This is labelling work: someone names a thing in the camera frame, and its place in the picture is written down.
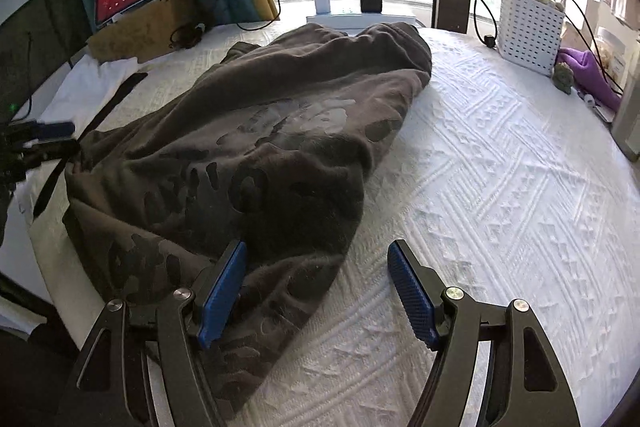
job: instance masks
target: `white plastic basket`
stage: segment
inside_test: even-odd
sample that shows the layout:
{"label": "white plastic basket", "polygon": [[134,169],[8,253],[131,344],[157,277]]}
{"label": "white plastic basket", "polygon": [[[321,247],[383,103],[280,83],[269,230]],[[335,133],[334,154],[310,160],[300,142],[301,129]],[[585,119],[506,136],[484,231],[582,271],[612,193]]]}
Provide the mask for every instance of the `white plastic basket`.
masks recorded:
{"label": "white plastic basket", "polygon": [[551,76],[564,13],[535,0],[502,0],[498,51],[502,58]]}

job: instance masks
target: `black cable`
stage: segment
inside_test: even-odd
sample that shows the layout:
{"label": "black cable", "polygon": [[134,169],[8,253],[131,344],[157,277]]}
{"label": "black cable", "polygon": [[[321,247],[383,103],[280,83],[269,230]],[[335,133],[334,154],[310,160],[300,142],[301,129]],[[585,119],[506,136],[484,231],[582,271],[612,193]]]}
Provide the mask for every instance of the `black cable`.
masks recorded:
{"label": "black cable", "polygon": [[[491,20],[494,22],[494,46],[495,46],[495,41],[498,38],[498,23],[495,21],[495,17],[494,14],[491,12],[491,10],[489,9],[488,4],[484,1],[484,0],[480,0],[480,2],[484,5],[484,7],[486,8],[486,10],[489,12],[489,15],[491,16]],[[480,31],[478,30],[478,16],[476,15],[476,12],[478,10],[478,0],[474,0],[474,28],[476,29],[476,35],[478,36],[478,39],[480,40],[480,42],[482,42],[482,44],[485,44],[488,46],[488,43],[485,41],[485,38],[482,38],[480,36]]]}
{"label": "black cable", "polygon": [[[584,23],[587,25],[587,29],[589,30],[589,35],[591,36],[591,42],[593,42],[594,47],[596,48],[596,53],[598,55],[598,64],[600,65],[600,69],[602,70],[602,76],[604,77],[604,79],[606,79],[607,77],[609,77],[609,80],[611,82],[614,83],[614,85],[620,90],[622,91],[622,87],[620,87],[620,84],[617,83],[613,77],[607,73],[607,70],[604,68],[604,65],[602,63],[602,57],[600,56],[600,49],[598,47],[596,40],[596,37],[593,34],[593,30],[591,29],[591,25],[589,24],[589,21],[587,20],[587,16],[585,15],[585,13],[582,11],[582,8],[580,8],[580,6],[578,5],[578,3],[575,0],[571,0],[577,7],[578,10],[580,10],[580,15],[582,15],[582,18],[584,19]],[[584,39],[584,37],[582,36],[582,33],[580,32],[580,30],[577,28],[577,26],[571,22],[571,24],[574,26],[574,28],[578,31],[578,33],[580,33],[580,36],[582,37],[582,40],[584,41],[585,44],[587,44],[587,41]]]}
{"label": "black cable", "polygon": [[266,24],[263,24],[262,26],[258,26],[257,28],[245,28],[244,26],[241,26],[240,23],[236,23],[236,26],[238,26],[241,30],[244,30],[246,32],[255,32],[255,31],[258,31],[258,30],[263,30],[267,26],[270,26],[271,24],[276,22],[276,20],[279,19],[280,14],[282,13],[282,4],[280,3],[280,0],[276,0],[276,1],[278,1],[278,13],[276,14],[276,16],[273,19],[271,19]]}
{"label": "black cable", "polygon": [[244,30],[246,32],[255,32],[258,30],[263,30],[265,29],[267,26],[273,24],[274,22],[276,22],[276,20],[278,20],[280,18],[280,14],[282,13],[282,3],[280,2],[280,0],[276,0],[278,1],[278,13],[276,14],[276,16],[271,19],[269,22],[267,22],[266,24],[263,24],[262,26],[258,26],[257,28],[245,28],[244,26],[239,25],[239,23],[236,23],[236,26],[238,26],[241,30]]}
{"label": "black cable", "polygon": [[[487,3],[485,3],[484,0],[480,0],[480,2],[484,5],[486,10],[489,12],[489,15],[491,16],[491,20],[494,23],[494,44],[495,44],[495,40],[498,38],[498,23],[495,21],[494,14],[491,13],[491,10],[489,9],[489,6],[487,5]],[[480,31],[478,30],[478,19],[476,18],[477,6],[478,6],[478,0],[475,0],[474,1],[474,27],[476,28],[476,35],[478,36],[479,41],[482,42],[482,44],[486,45],[486,42],[484,42],[484,39],[480,36]]]}
{"label": "black cable", "polygon": [[27,118],[29,118],[29,115],[31,114],[31,109],[33,108],[33,93],[31,92],[31,45],[33,44],[33,38],[31,37],[31,33],[27,32],[27,38],[28,43],[27,43],[27,71],[26,71],[26,77],[27,77],[27,87],[29,89],[29,108],[27,109],[27,114],[25,114],[24,116],[21,116],[20,118],[16,118],[15,120],[12,121],[12,123],[17,123],[17,122],[21,122],[24,120],[27,120]]}
{"label": "black cable", "polygon": [[60,47],[62,48],[62,51],[66,55],[66,63],[69,65],[71,69],[73,69],[74,65],[71,62],[70,52],[66,47],[65,41],[62,38],[62,34],[60,33],[58,25],[56,24],[56,21],[53,18],[53,8],[51,7],[51,3],[49,2],[49,0],[43,0],[43,1],[44,1],[45,10],[47,11],[47,16],[49,17],[49,23],[51,24],[51,28],[53,29],[53,33],[56,35],[58,44],[60,45]]}

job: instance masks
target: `textured white blanket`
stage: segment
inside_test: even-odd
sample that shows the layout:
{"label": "textured white blanket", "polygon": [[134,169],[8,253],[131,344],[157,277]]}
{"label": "textured white blanket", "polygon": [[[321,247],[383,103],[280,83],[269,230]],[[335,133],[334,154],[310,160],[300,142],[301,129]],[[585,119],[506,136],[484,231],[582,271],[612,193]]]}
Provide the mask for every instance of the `textured white blanket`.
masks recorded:
{"label": "textured white blanket", "polygon": [[[101,128],[161,107],[236,40],[266,43],[283,29],[219,28],[159,60]],[[414,338],[386,274],[386,247],[398,237],[476,299],[532,304],[583,427],[601,425],[640,366],[640,173],[575,94],[468,36],[421,34],[433,78],[367,184],[344,267],[234,427],[407,423],[433,356]],[[60,182],[31,237],[52,299],[81,344],[101,302],[60,223],[65,209]],[[464,426],[475,425],[486,351]]]}

